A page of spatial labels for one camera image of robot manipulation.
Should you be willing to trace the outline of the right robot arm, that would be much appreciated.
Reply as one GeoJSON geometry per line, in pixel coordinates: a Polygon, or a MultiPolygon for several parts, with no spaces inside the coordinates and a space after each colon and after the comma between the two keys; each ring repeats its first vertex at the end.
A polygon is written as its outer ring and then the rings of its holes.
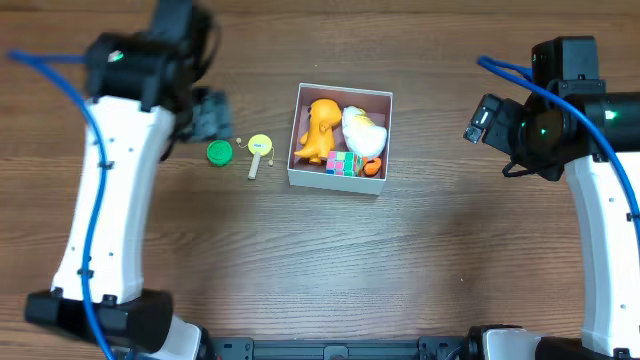
{"type": "Polygon", "coordinates": [[[507,178],[565,180],[578,217],[585,305],[576,338],[519,326],[472,328],[462,359],[635,359],[639,355],[639,96],[611,92],[591,36],[537,44],[529,67],[480,56],[529,91],[524,103],[486,94],[466,140],[504,153],[507,178]]]}

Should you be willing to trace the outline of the white plush duck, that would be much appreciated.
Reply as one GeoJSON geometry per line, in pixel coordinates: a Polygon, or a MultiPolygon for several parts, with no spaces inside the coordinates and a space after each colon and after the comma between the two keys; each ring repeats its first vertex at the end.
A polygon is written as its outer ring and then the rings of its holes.
{"type": "Polygon", "coordinates": [[[343,109],[342,134],[347,148],[363,159],[364,175],[376,176],[382,167],[381,154],[387,143],[387,129],[376,125],[363,109],[348,106],[343,109]]]}

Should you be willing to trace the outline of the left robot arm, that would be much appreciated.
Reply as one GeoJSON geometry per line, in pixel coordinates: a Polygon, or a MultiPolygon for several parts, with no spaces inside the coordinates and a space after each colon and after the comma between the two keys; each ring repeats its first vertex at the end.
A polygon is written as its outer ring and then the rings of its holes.
{"type": "Polygon", "coordinates": [[[83,90],[55,70],[58,55],[12,53],[57,86],[86,122],[71,231],[50,287],[26,300],[27,322],[99,346],[109,359],[212,359],[203,327],[171,294],[144,285],[142,250],[158,165],[179,142],[226,139],[226,95],[200,85],[221,40],[213,15],[160,0],[140,32],[105,32],[77,61],[83,90]]]}

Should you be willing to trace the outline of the pastel rubik's cube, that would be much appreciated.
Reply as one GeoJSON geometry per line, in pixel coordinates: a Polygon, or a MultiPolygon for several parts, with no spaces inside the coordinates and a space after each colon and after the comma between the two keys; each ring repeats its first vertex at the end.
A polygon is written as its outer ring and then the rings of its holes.
{"type": "Polygon", "coordinates": [[[363,158],[354,152],[330,151],[325,172],[329,175],[358,177],[363,165],[363,158]]]}

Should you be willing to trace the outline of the orange dinosaur toy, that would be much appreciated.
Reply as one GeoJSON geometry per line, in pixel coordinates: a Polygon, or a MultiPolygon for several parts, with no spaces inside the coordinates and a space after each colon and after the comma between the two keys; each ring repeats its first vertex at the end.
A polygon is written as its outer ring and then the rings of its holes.
{"type": "Polygon", "coordinates": [[[320,165],[335,149],[333,131],[342,121],[342,111],[334,100],[318,99],[310,105],[308,114],[309,129],[299,139],[302,149],[294,155],[320,165]]]}

